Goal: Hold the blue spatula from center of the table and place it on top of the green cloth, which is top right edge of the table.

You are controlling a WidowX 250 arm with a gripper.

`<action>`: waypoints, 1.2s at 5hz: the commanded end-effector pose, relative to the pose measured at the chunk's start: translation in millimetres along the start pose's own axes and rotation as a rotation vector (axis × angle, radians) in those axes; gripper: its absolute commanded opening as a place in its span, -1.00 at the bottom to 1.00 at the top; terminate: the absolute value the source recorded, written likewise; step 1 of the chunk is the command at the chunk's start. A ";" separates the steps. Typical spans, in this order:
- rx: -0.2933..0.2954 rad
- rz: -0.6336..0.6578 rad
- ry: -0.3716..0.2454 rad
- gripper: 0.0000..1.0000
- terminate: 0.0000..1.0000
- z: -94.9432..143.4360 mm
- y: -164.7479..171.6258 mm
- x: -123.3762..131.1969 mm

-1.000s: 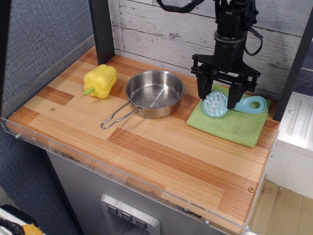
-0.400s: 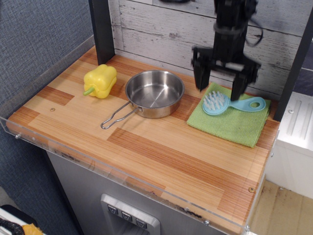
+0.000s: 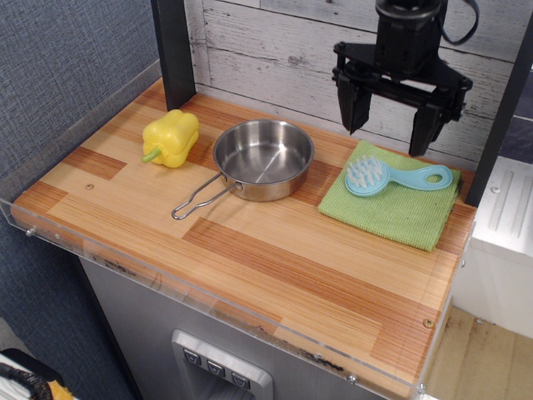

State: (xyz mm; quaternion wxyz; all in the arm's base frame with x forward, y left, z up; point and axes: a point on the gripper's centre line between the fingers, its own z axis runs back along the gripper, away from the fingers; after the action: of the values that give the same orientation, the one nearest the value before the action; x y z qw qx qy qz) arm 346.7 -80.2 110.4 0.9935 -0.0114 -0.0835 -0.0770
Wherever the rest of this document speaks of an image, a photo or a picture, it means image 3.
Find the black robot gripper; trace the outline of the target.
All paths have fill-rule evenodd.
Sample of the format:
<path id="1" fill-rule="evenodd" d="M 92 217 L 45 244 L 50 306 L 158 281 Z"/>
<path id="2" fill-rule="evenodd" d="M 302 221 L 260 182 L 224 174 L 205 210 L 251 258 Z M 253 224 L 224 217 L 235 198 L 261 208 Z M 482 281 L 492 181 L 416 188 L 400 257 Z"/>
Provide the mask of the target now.
<path id="1" fill-rule="evenodd" d="M 376 94 L 418 108 L 409 147 L 421 157 L 450 121 L 464 110 L 472 81 L 448 67 L 438 55 L 442 14 L 381 14 L 376 43 L 339 42 L 333 79 L 341 121 L 349 134 L 369 119 L 371 96 Z"/>

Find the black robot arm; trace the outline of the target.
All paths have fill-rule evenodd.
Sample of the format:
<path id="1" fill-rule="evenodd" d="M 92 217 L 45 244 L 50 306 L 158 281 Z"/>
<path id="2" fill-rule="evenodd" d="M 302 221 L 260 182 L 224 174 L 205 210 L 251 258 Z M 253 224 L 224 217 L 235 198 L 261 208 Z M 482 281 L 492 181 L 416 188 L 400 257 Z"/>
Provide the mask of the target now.
<path id="1" fill-rule="evenodd" d="M 445 1 L 378 1 L 376 42 L 339 42 L 333 79 L 341 120 L 349 133 L 369 119 L 371 98 L 381 96 L 416 109 L 409 154 L 419 157 L 450 121 L 461 118 L 473 87 L 439 56 Z"/>

